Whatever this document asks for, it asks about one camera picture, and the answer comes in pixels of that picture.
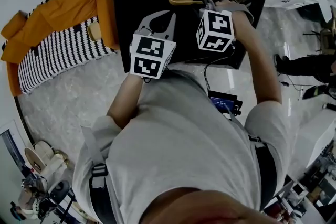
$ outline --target small beige block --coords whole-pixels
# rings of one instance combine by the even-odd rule
[[[88,26],[88,34],[92,41],[101,39],[100,26],[98,22],[93,22]]]

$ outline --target electronic device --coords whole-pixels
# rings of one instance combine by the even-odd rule
[[[288,195],[288,200],[291,202],[293,207],[295,207],[302,202],[307,194],[307,189],[301,183],[297,183],[293,185],[291,192]]]
[[[236,95],[208,91],[208,96],[220,113],[229,113],[230,110],[233,115],[241,114],[243,102],[239,101]]]

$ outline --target hand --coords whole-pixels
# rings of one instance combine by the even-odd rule
[[[216,6],[229,6],[233,3],[230,0],[217,1]],[[232,12],[235,37],[244,45],[257,35],[257,30],[251,25],[244,12]]]

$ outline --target person's leg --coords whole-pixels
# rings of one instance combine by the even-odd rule
[[[277,71],[292,76],[329,75],[333,61],[333,55],[306,56],[285,61],[276,56]]]
[[[277,71],[292,76],[313,76],[313,63],[314,56],[302,57],[292,61],[283,61],[280,57],[276,58]]]

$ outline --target orange cloth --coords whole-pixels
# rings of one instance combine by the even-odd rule
[[[96,16],[96,0],[49,0],[41,13],[54,31],[62,31]]]
[[[114,0],[96,0],[101,37],[105,46],[119,49]]]
[[[23,12],[19,10],[2,29],[1,35],[6,39],[12,38],[25,25],[26,20]]]
[[[1,59],[21,63],[30,47],[53,31],[61,31],[97,15],[96,0],[49,0],[38,5],[23,28],[8,40]]]
[[[6,44],[1,60],[18,65],[25,58],[29,50],[30,47],[28,45],[11,38]]]
[[[13,96],[19,96],[20,94],[22,94],[17,72],[18,72],[18,65],[7,62],[8,82]]]

